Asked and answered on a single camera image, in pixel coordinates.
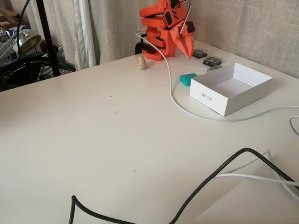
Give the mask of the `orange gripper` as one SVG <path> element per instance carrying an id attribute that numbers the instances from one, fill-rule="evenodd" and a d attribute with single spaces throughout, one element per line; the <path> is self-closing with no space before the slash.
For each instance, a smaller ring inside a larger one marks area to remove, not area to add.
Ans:
<path id="1" fill-rule="evenodd" d="M 194 52 L 194 34 L 195 25 L 192 20 L 182 21 L 170 30 L 172 40 L 184 53 L 184 55 L 191 59 Z"/>

